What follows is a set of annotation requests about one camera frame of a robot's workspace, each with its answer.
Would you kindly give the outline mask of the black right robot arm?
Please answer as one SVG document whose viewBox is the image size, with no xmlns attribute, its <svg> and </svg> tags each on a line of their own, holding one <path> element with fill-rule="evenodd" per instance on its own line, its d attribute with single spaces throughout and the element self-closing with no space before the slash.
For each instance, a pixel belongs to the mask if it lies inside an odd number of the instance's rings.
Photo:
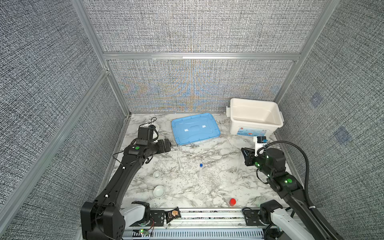
<svg viewBox="0 0 384 240">
<path fill-rule="evenodd" d="M 316 207 L 310 204 L 301 183 L 286 171 L 286 157 L 279 149 L 256 150 L 242 148 L 246 166 L 255 166 L 267 177 L 269 186 L 283 199 L 303 222 L 293 220 L 277 201 L 260 206 L 259 218 L 264 224 L 273 224 L 292 240 L 342 240 L 343 237 L 326 221 Z"/>
</svg>

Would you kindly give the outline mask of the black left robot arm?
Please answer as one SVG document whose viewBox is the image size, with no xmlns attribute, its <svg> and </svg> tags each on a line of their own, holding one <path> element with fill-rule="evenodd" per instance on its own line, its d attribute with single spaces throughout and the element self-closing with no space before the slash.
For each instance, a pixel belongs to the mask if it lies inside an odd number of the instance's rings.
<svg viewBox="0 0 384 240">
<path fill-rule="evenodd" d="M 120 212 L 124 195 L 134 176 L 154 155 L 171 151 L 168 139 L 156 143 L 139 141 L 123 150 L 122 163 L 93 202 L 81 208 L 82 235 L 85 240 L 120 240 L 127 220 Z"/>
</svg>

